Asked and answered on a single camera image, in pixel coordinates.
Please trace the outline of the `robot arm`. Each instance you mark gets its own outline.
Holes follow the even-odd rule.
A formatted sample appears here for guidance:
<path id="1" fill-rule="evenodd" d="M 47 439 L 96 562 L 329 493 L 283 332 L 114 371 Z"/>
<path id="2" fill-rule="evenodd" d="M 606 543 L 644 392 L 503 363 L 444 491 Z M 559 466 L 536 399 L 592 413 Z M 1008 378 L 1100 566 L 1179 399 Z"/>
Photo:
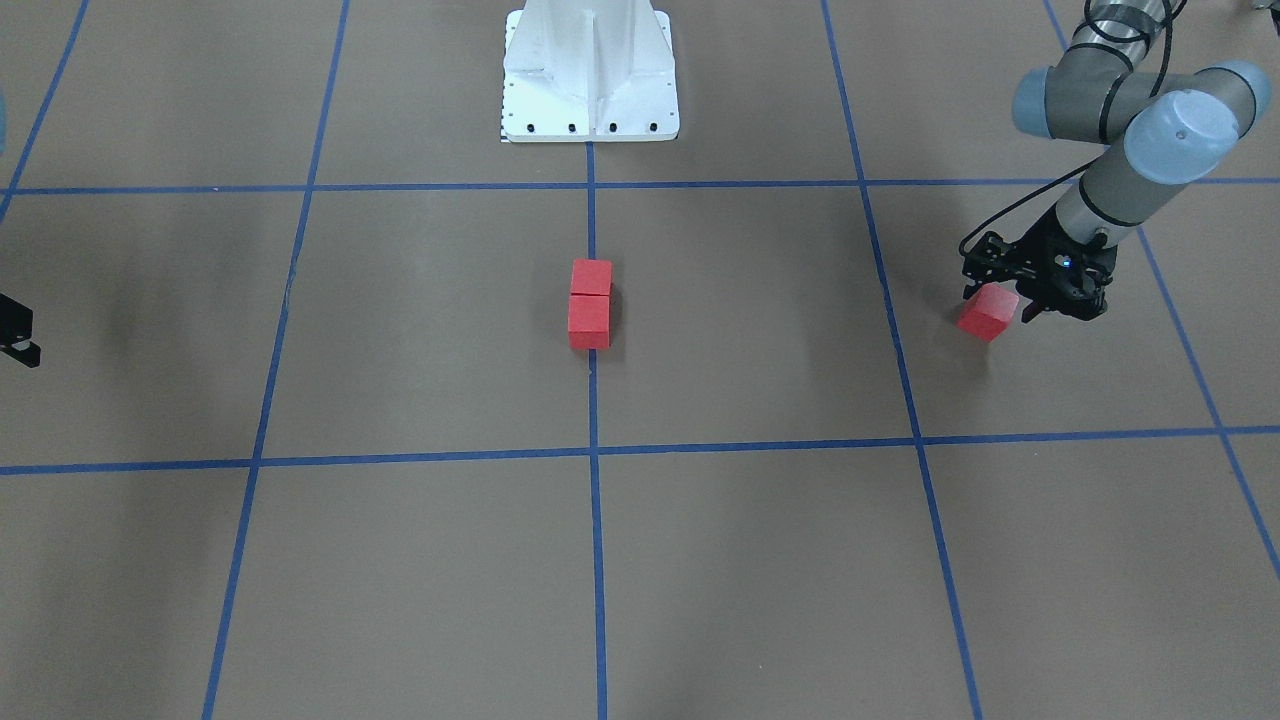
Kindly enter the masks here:
<path id="1" fill-rule="evenodd" d="M 1274 87 L 1253 63 L 1190 74 L 1140 69 L 1155 44 L 1171 56 L 1180 10 L 1171 1 L 1087 1 L 1060 60 L 1020 79 L 1011 101 L 1020 132 L 1102 151 L 1060 178 L 1064 195 L 1020 238 L 1004 240 L 983 222 L 960 241 L 965 301 L 1009 282 L 1028 301 L 1023 322 L 1101 316 L 1120 243 L 1265 118 Z"/>

